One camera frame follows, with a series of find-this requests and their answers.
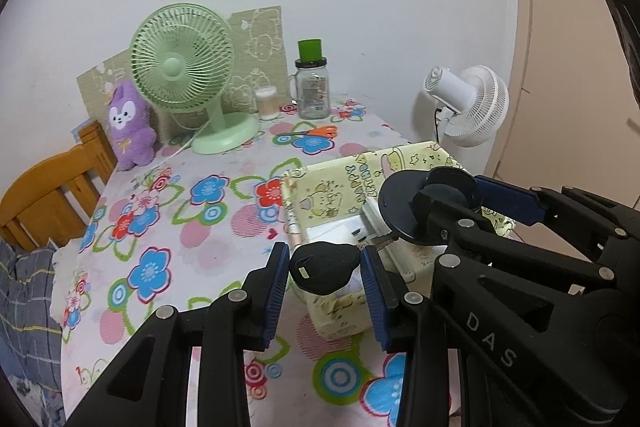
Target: gray plaid blanket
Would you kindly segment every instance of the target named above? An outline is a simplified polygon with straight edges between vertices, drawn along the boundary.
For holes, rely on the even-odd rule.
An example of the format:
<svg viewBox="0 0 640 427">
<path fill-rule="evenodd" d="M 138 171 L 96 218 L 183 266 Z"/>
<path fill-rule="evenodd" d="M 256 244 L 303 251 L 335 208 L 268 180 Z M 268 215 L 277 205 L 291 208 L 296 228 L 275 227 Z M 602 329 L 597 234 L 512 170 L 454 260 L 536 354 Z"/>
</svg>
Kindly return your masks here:
<svg viewBox="0 0 640 427">
<path fill-rule="evenodd" d="M 0 366 L 43 427 L 62 427 L 60 326 L 49 317 L 53 251 L 31 254 L 0 239 Z"/>
</svg>

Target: fan base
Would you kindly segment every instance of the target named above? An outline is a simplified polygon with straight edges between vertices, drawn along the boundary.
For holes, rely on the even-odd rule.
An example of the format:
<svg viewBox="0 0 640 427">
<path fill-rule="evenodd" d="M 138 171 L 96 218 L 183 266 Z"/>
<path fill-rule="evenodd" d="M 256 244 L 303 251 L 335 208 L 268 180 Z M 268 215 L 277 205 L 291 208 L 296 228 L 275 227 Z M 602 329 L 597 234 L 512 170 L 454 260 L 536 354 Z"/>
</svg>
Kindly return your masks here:
<svg viewBox="0 0 640 427">
<path fill-rule="evenodd" d="M 217 154 L 251 140 L 260 129 L 260 122 L 245 112 L 232 112 L 225 116 L 225 128 L 214 130 L 205 127 L 191 144 L 191 150 L 198 154 Z"/>
</svg>

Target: white fan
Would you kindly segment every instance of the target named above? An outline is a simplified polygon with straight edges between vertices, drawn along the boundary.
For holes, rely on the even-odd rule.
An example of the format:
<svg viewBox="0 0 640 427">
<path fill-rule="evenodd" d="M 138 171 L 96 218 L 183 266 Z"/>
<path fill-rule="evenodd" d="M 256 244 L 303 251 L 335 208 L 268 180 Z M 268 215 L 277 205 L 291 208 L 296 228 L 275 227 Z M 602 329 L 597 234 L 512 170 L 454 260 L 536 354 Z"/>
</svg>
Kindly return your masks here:
<svg viewBox="0 0 640 427">
<path fill-rule="evenodd" d="M 509 107 L 504 81 L 485 66 L 466 68 L 456 76 L 436 67 L 424 81 L 424 90 L 444 104 L 436 114 L 436 134 L 460 147 L 475 147 L 500 128 Z"/>
</svg>

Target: orange scissors handle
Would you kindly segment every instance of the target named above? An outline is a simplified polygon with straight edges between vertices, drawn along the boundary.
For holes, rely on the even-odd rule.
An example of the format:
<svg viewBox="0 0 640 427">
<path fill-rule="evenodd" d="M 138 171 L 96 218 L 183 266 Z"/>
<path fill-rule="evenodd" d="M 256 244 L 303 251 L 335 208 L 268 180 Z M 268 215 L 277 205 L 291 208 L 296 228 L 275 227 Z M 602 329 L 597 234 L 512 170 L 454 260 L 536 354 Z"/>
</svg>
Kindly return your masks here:
<svg viewBox="0 0 640 427">
<path fill-rule="evenodd" d="M 306 134 L 311 136 L 324 136 L 325 138 L 335 138 L 338 136 L 338 128 L 335 125 L 325 125 L 323 127 L 309 129 Z"/>
</svg>

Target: white lid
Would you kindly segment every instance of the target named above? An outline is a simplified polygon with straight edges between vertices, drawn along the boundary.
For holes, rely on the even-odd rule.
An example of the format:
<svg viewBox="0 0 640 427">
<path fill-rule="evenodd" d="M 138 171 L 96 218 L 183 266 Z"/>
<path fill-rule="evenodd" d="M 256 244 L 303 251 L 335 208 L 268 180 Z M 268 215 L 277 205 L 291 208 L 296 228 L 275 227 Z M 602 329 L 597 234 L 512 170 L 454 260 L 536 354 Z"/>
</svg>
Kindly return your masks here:
<svg viewBox="0 0 640 427">
<path fill-rule="evenodd" d="M 254 91 L 255 98 L 258 100 L 267 100 L 267 98 L 271 98 L 272 96 L 276 96 L 278 93 L 278 88 L 276 86 L 264 86 L 259 87 Z"/>
</svg>

